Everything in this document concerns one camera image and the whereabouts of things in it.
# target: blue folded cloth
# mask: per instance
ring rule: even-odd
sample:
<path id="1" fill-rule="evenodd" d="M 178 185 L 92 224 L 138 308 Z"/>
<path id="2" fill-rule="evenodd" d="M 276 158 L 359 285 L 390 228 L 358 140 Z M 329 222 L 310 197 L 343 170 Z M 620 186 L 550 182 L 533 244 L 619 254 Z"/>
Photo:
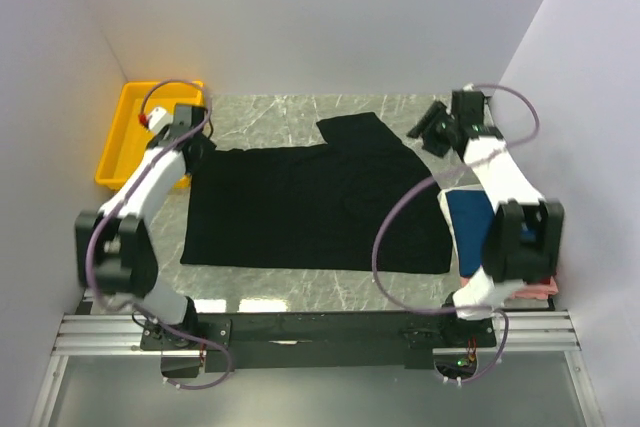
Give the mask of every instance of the blue folded cloth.
<path id="1" fill-rule="evenodd" d="M 458 250 L 460 276 L 471 277 L 482 265 L 482 246 L 494 212 L 482 190 L 450 190 L 446 194 Z"/>

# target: marble surface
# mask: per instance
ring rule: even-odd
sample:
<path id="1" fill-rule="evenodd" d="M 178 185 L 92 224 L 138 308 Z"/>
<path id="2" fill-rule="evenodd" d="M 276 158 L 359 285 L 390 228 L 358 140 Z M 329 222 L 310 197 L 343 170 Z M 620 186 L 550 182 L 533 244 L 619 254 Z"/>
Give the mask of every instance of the marble surface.
<path id="1" fill-rule="evenodd" d="M 219 149 L 305 146 L 323 143 L 316 122 L 358 112 L 375 112 L 434 173 L 441 188 L 477 183 L 473 173 L 443 173 L 460 160 L 421 150 L 406 132 L 427 111 L 432 95 L 222 96 L 215 99 L 213 140 Z M 448 97 L 440 97 L 448 102 Z M 394 309 L 369 272 L 252 269 L 180 264 L 187 225 L 188 190 L 169 195 L 151 224 L 160 275 L 197 300 L 201 312 L 336 311 Z M 457 260 L 442 275 L 388 273 L 388 289 L 414 306 L 436 307 L 460 287 Z M 541 301 L 512 301 L 512 307 L 546 307 Z"/>

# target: black t-shirt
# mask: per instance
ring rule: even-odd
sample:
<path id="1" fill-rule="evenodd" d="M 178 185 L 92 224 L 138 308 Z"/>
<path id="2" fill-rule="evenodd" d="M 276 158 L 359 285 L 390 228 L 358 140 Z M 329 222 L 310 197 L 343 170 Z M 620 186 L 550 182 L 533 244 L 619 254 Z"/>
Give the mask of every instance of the black t-shirt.
<path id="1" fill-rule="evenodd" d="M 182 263 L 371 269 L 380 224 L 431 173 L 373 113 L 317 125 L 327 144 L 206 153 L 192 178 Z M 391 224 L 381 270 L 449 270 L 439 191 L 419 195 Z"/>

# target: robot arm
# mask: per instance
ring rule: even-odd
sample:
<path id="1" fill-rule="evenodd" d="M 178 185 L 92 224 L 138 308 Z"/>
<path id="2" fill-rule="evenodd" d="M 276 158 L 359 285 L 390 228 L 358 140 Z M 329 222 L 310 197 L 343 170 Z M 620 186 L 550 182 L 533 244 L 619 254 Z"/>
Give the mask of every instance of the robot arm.
<path id="1" fill-rule="evenodd" d="M 78 277 L 87 287 L 85 256 L 89 239 L 97 223 L 116 205 L 123 204 L 100 236 L 95 253 L 96 280 L 107 294 L 124 294 L 153 312 L 167 324 L 192 332 L 197 324 L 193 301 L 178 294 L 158 276 L 158 263 L 149 238 L 148 227 L 162 207 L 167 194 L 185 174 L 191 173 L 204 152 L 204 142 L 211 144 L 200 133 L 160 157 L 174 139 L 202 122 L 204 108 L 177 105 L 175 116 L 162 108 L 148 115 L 148 128 L 155 134 L 147 146 L 142 162 L 123 188 L 97 212 L 82 212 L 76 220 L 76 252 Z M 131 186 L 142 172 L 151 170 L 137 189 L 129 194 Z"/>
<path id="2" fill-rule="evenodd" d="M 564 220 L 562 205 L 547 201 L 520 171 L 500 131 L 485 125 L 485 97 L 479 91 L 455 91 L 451 112 L 436 102 L 412 130 L 425 149 L 440 157 L 453 148 L 478 177 L 495 217 L 485 239 L 483 265 L 453 294 L 455 306 L 499 307 L 522 289 L 555 275 Z M 492 156 L 488 162 L 480 162 Z M 490 312 L 458 310 L 477 320 Z"/>

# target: yellow plastic tray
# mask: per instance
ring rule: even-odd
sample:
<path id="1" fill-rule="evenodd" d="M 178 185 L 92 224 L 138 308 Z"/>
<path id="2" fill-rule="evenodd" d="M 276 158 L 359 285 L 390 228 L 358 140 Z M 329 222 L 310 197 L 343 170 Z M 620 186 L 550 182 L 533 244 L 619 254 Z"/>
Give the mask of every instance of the yellow plastic tray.
<path id="1" fill-rule="evenodd" d="M 140 164 L 153 135 L 138 122 L 138 111 L 145 94 L 155 84 L 157 82 L 127 82 L 122 87 L 107 143 L 96 172 L 95 179 L 99 185 L 119 190 Z M 160 106 L 173 114 L 176 104 L 181 103 L 203 105 L 202 92 L 185 84 L 168 84 L 153 93 L 145 111 L 151 112 L 154 107 Z M 185 176 L 174 188 L 188 186 L 189 178 Z"/>

